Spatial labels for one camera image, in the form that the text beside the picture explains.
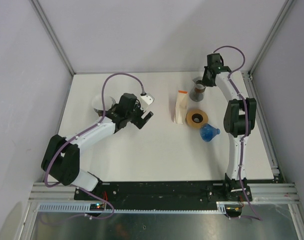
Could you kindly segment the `clear glass coffee server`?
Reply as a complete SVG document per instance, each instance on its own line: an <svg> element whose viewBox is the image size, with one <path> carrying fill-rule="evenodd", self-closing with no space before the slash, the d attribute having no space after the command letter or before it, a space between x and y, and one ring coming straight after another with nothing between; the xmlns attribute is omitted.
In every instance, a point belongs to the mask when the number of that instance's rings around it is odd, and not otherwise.
<svg viewBox="0 0 304 240"><path fill-rule="evenodd" d="M108 108L102 108L102 107L101 107L101 108L95 108L95 107L94 107L93 109L94 109L94 111L98 114L99 117L102 117L103 114L104 114L104 113L107 113L108 110L109 110Z"/></svg>

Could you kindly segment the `coffee filter paper pack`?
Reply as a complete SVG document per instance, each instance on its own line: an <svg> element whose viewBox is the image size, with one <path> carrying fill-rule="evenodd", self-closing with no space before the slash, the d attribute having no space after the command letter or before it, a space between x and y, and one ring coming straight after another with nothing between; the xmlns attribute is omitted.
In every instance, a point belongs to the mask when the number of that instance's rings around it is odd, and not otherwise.
<svg viewBox="0 0 304 240"><path fill-rule="evenodd" d="M188 92L179 90L177 94L173 121L176 124L183 125L187 114Z"/></svg>

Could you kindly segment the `white paper coffee filter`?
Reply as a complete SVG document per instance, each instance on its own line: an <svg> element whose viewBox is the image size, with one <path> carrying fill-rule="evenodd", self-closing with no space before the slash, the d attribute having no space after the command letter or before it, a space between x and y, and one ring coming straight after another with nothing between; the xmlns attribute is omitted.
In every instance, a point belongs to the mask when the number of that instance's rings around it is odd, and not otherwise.
<svg viewBox="0 0 304 240"><path fill-rule="evenodd" d="M113 97L108 95L104 95L104 97L102 97L101 94L95 95L91 102L92 107L97 109L103 108L103 106L107 109L111 109L115 104L116 101Z"/></svg>

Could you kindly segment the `glass carafe with cork band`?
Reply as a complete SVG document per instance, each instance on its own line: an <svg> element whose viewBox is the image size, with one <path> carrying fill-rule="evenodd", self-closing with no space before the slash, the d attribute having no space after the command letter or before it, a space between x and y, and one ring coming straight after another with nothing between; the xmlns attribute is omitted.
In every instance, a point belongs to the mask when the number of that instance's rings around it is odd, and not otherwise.
<svg viewBox="0 0 304 240"><path fill-rule="evenodd" d="M193 79L193 87L189 93L189 97L194 102L200 102L204 99L206 86L202 82L202 77Z"/></svg>

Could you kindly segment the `blue plastic dripper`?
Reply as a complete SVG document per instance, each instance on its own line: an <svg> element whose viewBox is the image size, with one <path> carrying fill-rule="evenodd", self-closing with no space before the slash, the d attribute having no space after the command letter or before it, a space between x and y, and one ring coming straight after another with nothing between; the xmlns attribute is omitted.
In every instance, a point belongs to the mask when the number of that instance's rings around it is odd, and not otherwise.
<svg viewBox="0 0 304 240"><path fill-rule="evenodd" d="M203 141L210 142L215 136L220 134L220 129L206 123L200 128L200 136Z"/></svg>

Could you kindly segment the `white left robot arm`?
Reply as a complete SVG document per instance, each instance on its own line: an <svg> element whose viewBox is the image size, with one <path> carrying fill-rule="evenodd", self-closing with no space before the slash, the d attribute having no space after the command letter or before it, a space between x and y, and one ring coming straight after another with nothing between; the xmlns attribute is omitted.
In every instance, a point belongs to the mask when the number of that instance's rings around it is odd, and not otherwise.
<svg viewBox="0 0 304 240"><path fill-rule="evenodd" d="M85 189L85 194L92 200L102 195L99 179L80 168L80 157L87 149L104 138L117 133L127 123L141 129L153 116L150 111L142 117L154 102L151 94L145 93L136 97L132 93L124 93L119 102L104 112L92 126L72 137L54 135L47 146L41 168L64 186L74 185Z"/></svg>

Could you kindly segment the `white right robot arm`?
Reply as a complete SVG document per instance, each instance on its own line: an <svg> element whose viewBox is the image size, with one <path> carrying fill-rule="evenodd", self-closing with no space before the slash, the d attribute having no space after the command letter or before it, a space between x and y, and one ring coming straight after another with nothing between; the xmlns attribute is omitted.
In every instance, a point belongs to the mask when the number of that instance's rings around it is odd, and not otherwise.
<svg viewBox="0 0 304 240"><path fill-rule="evenodd" d="M223 197L229 201L240 195L240 189L247 185L245 151L251 131L255 127L257 101L245 97L232 78L233 71L224 65L219 53L207 55L207 65L201 84L205 88L218 87L227 100L223 126L229 136L229 163L225 173Z"/></svg>

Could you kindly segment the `aluminium right table rail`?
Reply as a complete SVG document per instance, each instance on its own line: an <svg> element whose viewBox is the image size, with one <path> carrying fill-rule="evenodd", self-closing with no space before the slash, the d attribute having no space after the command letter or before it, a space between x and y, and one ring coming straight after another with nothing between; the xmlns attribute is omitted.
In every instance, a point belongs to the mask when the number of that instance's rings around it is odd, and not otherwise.
<svg viewBox="0 0 304 240"><path fill-rule="evenodd" d="M279 162L276 156L276 152L274 149L274 145L272 143L272 139L270 136L270 132L268 130L266 118L263 113L263 109L261 106L261 102L259 100L256 88L254 86L253 77L247 71L241 71L246 90L248 92L249 97L255 98L257 101L257 113L256 120L258 121L259 130L262 136L262 140L268 155L268 159L270 162L271 170L274 178L278 179L281 175L281 170L279 166Z"/></svg>

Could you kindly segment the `aluminium front frame rail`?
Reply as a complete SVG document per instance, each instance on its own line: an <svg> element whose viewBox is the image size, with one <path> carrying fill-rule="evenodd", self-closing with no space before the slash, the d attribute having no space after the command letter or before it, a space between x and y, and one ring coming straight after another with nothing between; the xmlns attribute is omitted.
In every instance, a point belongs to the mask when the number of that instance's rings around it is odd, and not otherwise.
<svg viewBox="0 0 304 240"><path fill-rule="evenodd" d="M250 183L254 204L300 204L300 197L293 183ZM30 202L74 201L75 188L58 185L48 188L37 182L33 185Z"/></svg>

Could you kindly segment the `aluminium corner post left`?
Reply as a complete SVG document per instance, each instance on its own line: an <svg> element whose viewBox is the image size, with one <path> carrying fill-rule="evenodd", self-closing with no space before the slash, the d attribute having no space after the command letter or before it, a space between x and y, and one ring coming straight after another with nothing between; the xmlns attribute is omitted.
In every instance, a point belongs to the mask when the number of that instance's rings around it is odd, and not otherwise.
<svg viewBox="0 0 304 240"><path fill-rule="evenodd" d="M55 33L55 30L50 23L43 7L41 6L40 2L38 0L29 0L33 10L35 11L41 25L43 26L46 34L48 35L54 49L56 50L59 58L61 59L63 65L66 67L67 71L71 76L75 75L75 71L70 63L70 60L68 59L65 50L63 49L63 46L61 42L59 41L59 38L57 37L57 34Z"/></svg>

